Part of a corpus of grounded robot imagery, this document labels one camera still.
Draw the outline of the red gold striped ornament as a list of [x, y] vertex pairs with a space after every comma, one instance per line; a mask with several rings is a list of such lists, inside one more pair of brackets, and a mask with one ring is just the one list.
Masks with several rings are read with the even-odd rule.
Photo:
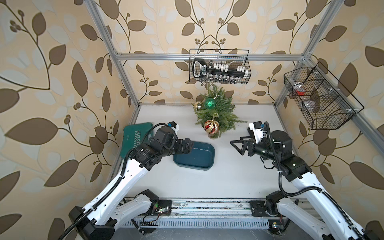
[[213, 135], [219, 131], [220, 125], [215, 120], [208, 120], [204, 123], [204, 130], [207, 134]]

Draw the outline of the gold shiny ball ornament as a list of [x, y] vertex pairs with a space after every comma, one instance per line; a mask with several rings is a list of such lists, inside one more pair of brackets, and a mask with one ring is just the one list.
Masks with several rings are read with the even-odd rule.
[[194, 103], [194, 110], [195, 110], [195, 111], [201, 111], [202, 108], [203, 108], [203, 104], [202, 104], [202, 102], [195, 102], [195, 103]]

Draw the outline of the green glitter ball ornament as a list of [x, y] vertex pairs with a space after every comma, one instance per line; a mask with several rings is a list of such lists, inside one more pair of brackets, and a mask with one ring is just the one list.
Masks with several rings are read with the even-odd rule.
[[212, 110], [216, 107], [216, 100], [214, 98], [207, 98], [205, 99], [204, 101], [204, 107], [207, 109], [207, 110]]

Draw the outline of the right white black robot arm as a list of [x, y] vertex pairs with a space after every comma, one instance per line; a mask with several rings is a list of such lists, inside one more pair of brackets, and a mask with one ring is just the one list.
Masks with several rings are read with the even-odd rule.
[[325, 190], [308, 164], [293, 153], [293, 140], [284, 131], [271, 131], [268, 122], [249, 124], [247, 137], [231, 141], [242, 155], [271, 160], [279, 190], [266, 196], [265, 213], [282, 215], [316, 240], [378, 240], [353, 220]]

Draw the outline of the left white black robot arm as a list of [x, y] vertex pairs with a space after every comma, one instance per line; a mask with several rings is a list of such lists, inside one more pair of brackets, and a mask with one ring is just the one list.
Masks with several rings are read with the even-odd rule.
[[189, 154], [194, 143], [177, 136], [179, 125], [175, 122], [155, 125], [157, 131], [150, 139], [129, 150], [120, 173], [84, 207], [74, 207], [69, 213], [72, 224], [59, 236], [60, 240], [75, 231], [82, 240], [110, 240], [115, 231], [135, 217], [151, 213], [158, 197], [146, 190], [128, 203], [121, 201], [131, 188], [162, 158]]

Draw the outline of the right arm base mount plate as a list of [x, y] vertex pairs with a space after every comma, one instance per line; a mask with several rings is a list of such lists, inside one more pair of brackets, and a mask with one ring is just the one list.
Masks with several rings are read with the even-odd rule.
[[267, 200], [249, 201], [251, 213], [253, 217], [276, 217]]

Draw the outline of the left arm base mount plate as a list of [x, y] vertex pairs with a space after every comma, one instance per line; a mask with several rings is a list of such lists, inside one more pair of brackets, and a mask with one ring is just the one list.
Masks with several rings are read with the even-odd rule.
[[145, 216], [154, 216], [160, 214], [170, 215], [172, 211], [172, 200], [158, 200], [150, 206], [150, 209], [144, 213]]

